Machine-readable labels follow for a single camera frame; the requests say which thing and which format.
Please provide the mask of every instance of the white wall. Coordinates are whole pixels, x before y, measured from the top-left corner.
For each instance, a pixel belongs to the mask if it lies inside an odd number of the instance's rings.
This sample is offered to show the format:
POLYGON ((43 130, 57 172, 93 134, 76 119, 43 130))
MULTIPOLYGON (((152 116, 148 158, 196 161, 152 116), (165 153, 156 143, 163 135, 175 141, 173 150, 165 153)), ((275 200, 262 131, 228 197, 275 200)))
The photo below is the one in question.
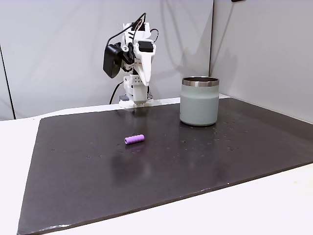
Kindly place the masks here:
POLYGON ((312 0, 215 0, 210 74, 221 92, 313 122, 312 22, 312 0))
POLYGON ((13 119, 13 112, 0 55, 0 121, 13 119))
MULTIPOLYGON (((182 77, 208 74, 212 5, 213 0, 0 0, 2 52, 17 118, 108 104, 124 72, 110 79, 102 70, 105 44, 143 12, 160 32, 151 93, 156 99, 179 96, 182 77)), ((122 86, 113 102, 121 94, 122 86)))

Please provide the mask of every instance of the white table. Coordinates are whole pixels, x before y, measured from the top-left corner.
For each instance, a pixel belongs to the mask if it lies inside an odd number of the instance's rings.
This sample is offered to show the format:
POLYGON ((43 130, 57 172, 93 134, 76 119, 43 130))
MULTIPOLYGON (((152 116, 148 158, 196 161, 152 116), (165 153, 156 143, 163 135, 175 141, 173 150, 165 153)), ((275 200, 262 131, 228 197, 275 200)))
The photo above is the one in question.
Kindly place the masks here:
MULTIPOLYGON (((179 98, 160 100, 179 103, 179 98)), ((0 122, 1 231, 17 232, 40 119, 120 109, 118 104, 61 110, 0 122)), ((313 234, 313 164, 55 235, 313 234)))

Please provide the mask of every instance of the black cable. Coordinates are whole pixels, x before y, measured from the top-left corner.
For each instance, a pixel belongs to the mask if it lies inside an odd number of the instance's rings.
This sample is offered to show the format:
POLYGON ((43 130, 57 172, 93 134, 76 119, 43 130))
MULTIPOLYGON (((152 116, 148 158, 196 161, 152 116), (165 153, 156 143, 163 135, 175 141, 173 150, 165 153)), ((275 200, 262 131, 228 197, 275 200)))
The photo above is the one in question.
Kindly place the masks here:
POLYGON ((154 41, 154 43, 155 43, 155 42, 157 41, 157 38, 158 38, 158 30, 157 30, 156 28, 153 28, 153 29, 150 30, 150 33, 151 33, 152 31, 154 31, 154 30, 157 31, 157 36, 156 36, 156 39, 155 39, 155 41, 154 41))
POLYGON ((136 28, 134 30, 134 35, 133 35, 133 45, 134 45, 134 39, 135 39, 135 34, 136 32, 139 30, 139 28, 141 27, 142 23, 139 21, 138 24, 136 25, 136 28))
POLYGON ((117 37, 118 35, 124 33, 124 32, 125 32, 127 29, 129 29, 130 27, 133 27, 135 24, 138 23, 139 20, 141 20, 141 18, 142 18, 143 16, 146 18, 146 13, 143 13, 134 23, 132 23, 132 24, 131 24, 130 26, 128 26, 127 28, 123 29, 123 30, 120 31, 119 33, 117 33, 117 34, 115 34, 114 36, 110 37, 110 38, 108 39, 107 46, 109 45, 109 42, 110 42, 111 39, 113 39, 113 38, 117 37))
POLYGON ((1 45, 0 45, 0 54, 1 54, 2 64, 3 64, 4 75, 5 75, 5 79, 6 79, 6 85, 7 85, 7 87, 8 87, 8 91, 9 91, 9 97, 10 97, 10 102, 11 102, 11 108, 12 108, 13 118, 16 119, 15 111, 14 111, 14 107, 13 107, 12 96, 11 96, 10 87, 9 87, 9 81, 8 81, 8 77, 7 77, 7 75, 6 75, 6 70, 5 70, 5 66, 4 66, 4 60, 3 60, 1 45))
POLYGON ((112 94, 112 96, 111 96, 111 99, 110 99, 110 104, 112 104, 112 100, 113 100, 113 98, 114 98, 114 95, 115 95, 115 92, 116 92, 117 88, 118 88, 119 85, 121 85, 123 82, 120 82, 119 84, 116 85, 116 87, 115 87, 115 89, 114 89, 114 92, 113 92, 113 94, 112 94))

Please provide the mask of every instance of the stainless steel rim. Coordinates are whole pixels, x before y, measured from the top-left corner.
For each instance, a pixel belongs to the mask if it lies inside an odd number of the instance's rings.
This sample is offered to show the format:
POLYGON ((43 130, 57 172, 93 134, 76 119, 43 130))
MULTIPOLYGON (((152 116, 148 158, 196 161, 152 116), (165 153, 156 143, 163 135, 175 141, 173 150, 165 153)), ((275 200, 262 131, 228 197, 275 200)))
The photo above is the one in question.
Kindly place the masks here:
POLYGON ((189 87, 215 87, 219 85, 220 81, 214 77, 192 76, 184 77, 181 83, 189 87))

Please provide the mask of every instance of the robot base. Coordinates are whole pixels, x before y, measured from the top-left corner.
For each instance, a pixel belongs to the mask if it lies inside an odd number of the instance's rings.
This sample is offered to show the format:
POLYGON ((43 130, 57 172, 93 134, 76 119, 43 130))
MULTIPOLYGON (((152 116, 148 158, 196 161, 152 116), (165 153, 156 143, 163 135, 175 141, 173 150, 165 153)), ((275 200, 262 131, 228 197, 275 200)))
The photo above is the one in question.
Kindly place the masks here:
POLYGON ((135 104, 134 101, 128 100, 128 101, 119 101, 119 106, 124 109, 132 109, 132 108, 140 108, 140 107, 148 107, 148 106, 154 106, 161 104, 158 100, 148 99, 146 103, 143 104, 135 104))

